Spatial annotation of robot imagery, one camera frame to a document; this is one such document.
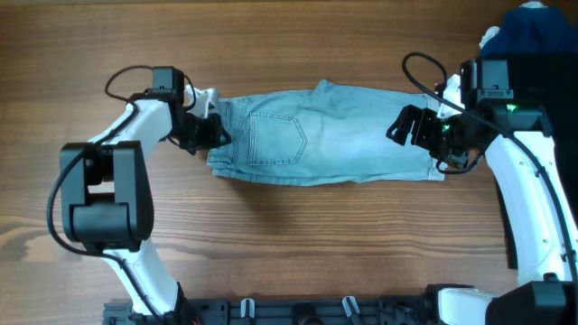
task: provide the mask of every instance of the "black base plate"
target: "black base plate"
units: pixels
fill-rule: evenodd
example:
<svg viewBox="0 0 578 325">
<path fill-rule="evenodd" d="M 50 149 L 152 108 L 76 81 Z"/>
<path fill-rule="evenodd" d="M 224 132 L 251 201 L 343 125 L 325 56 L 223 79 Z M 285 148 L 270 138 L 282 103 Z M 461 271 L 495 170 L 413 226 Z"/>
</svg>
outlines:
<svg viewBox="0 0 578 325">
<path fill-rule="evenodd" d="M 361 325 L 417 325 L 407 307 L 415 306 L 419 296 L 388 296 L 378 300 L 357 300 Z M 240 302 L 226 300 L 189 300 L 199 313 L 202 325 L 248 325 L 240 318 Z M 294 306 L 308 304 L 323 325 L 350 325 L 341 300 L 255 301 L 254 325 L 299 325 Z M 131 320 L 131 303 L 107 303 L 103 325 L 136 325 Z"/>
</svg>

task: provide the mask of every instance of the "jeans seam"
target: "jeans seam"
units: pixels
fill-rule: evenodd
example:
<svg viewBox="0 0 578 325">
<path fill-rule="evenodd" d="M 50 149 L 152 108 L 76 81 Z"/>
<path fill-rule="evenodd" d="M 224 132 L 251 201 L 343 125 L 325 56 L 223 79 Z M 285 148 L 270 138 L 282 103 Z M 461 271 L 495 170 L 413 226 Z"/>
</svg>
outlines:
<svg viewBox="0 0 578 325">
<path fill-rule="evenodd" d="M 238 144 L 238 140 L 241 138 L 242 135 L 242 121 L 243 121 L 243 116 L 245 116 L 245 113 L 247 112 L 247 108 L 248 108 L 248 98 L 243 98 L 243 109 L 241 109 L 241 113 L 239 114 L 239 119 L 238 119 L 238 123 L 237 123 L 237 134 L 235 136 L 235 143 Z M 235 145 L 235 152 L 233 153 L 233 159 L 232 159 L 232 165 L 234 167 L 237 167 L 237 158 L 238 158 L 238 145 Z"/>
<path fill-rule="evenodd" d="M 256 118 L 253 114 L 250 115 L 249 121 L 249 156 L 247 159 L 247 164 L 251 164 L 253 157 L 255 157 L 256 150 Z"/>
<path fill-rule="evenodd" d="M 223 124 L 224 124 L 223 127 L 225 128 L 225 130 L 230 130 L 229 128 L 230 128 L 230 125 L 232 124 L 231 121 L 229 121 L 229 119 L 232 117 L 232 115 L 230 114 L 229 110 L 230 110 L 230 103 L 227 102 L 227 104 L 225 105 L 225 112 L 224 112 L 225 118 L 223 118 L 223 121 L 224 121 L 224 122 L 223 122 Z M 227 154 L 227 151 L 232 150 L 232 149 L 233 149 L 232 147 L 234 147 L 234 146 L 235 146 L 235 145 L 233 144 L 233 145 L 231 145 L 231 146 L 226 146 L 226 147 L 224 148 L 224 149 L 225 149 L 225 150 L 224 150 L 225 155 L 228 157 L 228 158 L 227 158 L 227 162 L 228 162 L 228 163 L 231 163 L 231 158 L 230 158 L 230 157 L 231 157 L 231 154 Z"/>
</svg>

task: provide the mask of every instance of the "denim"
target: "denim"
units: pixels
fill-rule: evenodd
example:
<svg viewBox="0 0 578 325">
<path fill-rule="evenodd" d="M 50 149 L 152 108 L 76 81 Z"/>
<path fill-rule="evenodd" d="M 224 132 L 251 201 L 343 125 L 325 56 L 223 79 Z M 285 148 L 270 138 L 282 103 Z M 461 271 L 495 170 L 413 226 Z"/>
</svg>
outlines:
<svg viewBox="0 0 578 325">
<path fill-rule="evenodd" d="M 232 143 L 211 149 L 217 176 L 279 185 L 442 181 L 429 153 L 386 131 L 406 105 L 437 110 L 425 95 L 333 85 L 220 99 Z"/>
</svg>

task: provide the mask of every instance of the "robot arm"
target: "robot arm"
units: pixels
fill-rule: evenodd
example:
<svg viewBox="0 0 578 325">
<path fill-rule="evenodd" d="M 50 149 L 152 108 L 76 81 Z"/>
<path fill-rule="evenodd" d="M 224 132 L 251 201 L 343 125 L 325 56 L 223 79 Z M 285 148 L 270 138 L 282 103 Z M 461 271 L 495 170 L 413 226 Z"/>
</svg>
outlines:
<svg viewBox="0 0 578 325">
<path fill-rule="evenodd" d="M 468 153 L 477 149 L 486 156 L 503 196 L 513 233 L 508 240 L 516 246 L 520 287 L 499 298 L 472 288 L 443 288 L 435 296 L 437 315 L 445 323 L 557 324 L 563 323 L 564 317 L 570 322 L 566 311 L 575 308 L 575 276 L 570 263 L 575 270 L 578 232 L 556 168 L 555 136 L 547 113 L 548 108 L 563 103 L 572 106 L 572 87 L 548 84 L 560 79 L 572 60 L 529 55 L 464 62 L 461 101 L 469 114 L 442 120 L 430 109 L 408 106 L 387 130 L 387 137 L 401 145 L 411 132 L 411 144 L 428 150 L 438 162 L 458 168 L 452 173 L 471 170 Z M 541 65 L 548 71 L 527 73 L 528 67 Z M 543 173 L 519 145 L 471 115 L 490 121 L 525 145 L 544 166 L 554 191 L 547 188 Z M 553 195 L 560 202 L 562 216 Z M 566 231 L 569 240 L 564 239 Z M 523 314 L 534 316 L 524 319 Z"/>
<path fill-rule="evenodd" d="M 190 103 L 194 105 L 182 105 L 185 91 L 191 95 L 194 91 Z M 164 320 L 189 324 L 194 313 L 150 238 L 154 209 L 145 158 L 167 137 L 177 139 L 182 149 L 195 153 L 198 149 L 228 144 L 230 136 L 222 128 L 219 116 L 209 114 L 216 105 L 217 91 L 185 88 L 182 72 L 175 68 L 153 68 L 153 87 L 130 99 L 135 104 L 127 104 L 125 113 L 105 132 L 85 144 L 66 144 L 61 151 L 64 167 L 84 148 L 124 125 L 113 137 L 89 151 L 62 183 L 65 234 L 70 241 L 82 243 L 90 253 L 112 255 L 124 261 L 125 269 L 116 261 L 103 258 L 129 292 L 135 314 L 145 318 L 156 314 Z M 113 181 L 114 192 L 91 193 L 89 185 L 102 181 Z M 137 293 L 136 286 L 149 306 Z"/>
</svg>

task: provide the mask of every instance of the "black mount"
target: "black mount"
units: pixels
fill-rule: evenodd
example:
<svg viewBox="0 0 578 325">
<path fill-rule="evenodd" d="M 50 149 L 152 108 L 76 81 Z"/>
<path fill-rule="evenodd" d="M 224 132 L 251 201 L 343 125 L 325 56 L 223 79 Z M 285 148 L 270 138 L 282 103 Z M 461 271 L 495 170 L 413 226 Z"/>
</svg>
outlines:
<svg viewBox="0 0 578 325">
<path fill-rule="evenodd" d="M 461 102 L 470 113 L 509 133 L 541 131 L 544 136 L 552 135 L 554 130 L 544 104 L 547 103 L 547 96 L 537 96 L 540 88 L 536 90 L 536 86 L 519 86 L 518 70 L 508 69 L 513 60 L 522 59 L 477 59 L 464 62 L 461 65 Z M 470 116 L 457 115 L 441 119 L 431 109 L 411 105 L 403 108 L 387 130 L 387 137 L 405 145 L 410 132 L 411 144 L 428 150 L 434 159 L 458 169 L 466 167 L 469 150 L 478 149 L 484 154 L 498 136 L 496 131 Z"/>
<path fill-rule="evenodd" d="M 61 168 L 91 145 L 64 145 Z M 102 181 L 113 181 L 114 192 L 90 193 L 89 186 Z M 136 252 L 153 231 L 153 197 L 139 142 L 90 151 L 62 183 L 61 195 L 64 233 L 91 253 L 109 248 Z"/>
<path fill-rule="evenodd" d="M 187 107 L 183 106 L 184 74 L 174 67 L 154 67 L 153 86 L 143 93 L 134 94 L 130 99 L 158 99 L 166 102 L 172 117 L 172 130 L 167 136 L 179 140 L 179 147 L 190 154 L 231 143 L 231 137 L 223 127 L 219 114 L 211 113 L 207 118 L 202 118 L 187 113 Z"/>
<path fill-rule="evenodd" d="M 446 288 L 475 289 L 470 285 L 430 284 L 421 295 L 386 296 L 376 300 L 253 301 L 188 300 L 198 312 L 168 315 L 166 324 L 184 315 L 199 325 L 444 325 L 438 312 L 438 293 Z M 152 317 L 131 314 L 131 303 L 107 303 L 103 325 L 156 325 Z M 574 316 L 573 285 L 546 275 L 544 282 L 527 283 L 494 298 L 486 310 L 488 325 L 562 325 Z"/>
</svg>

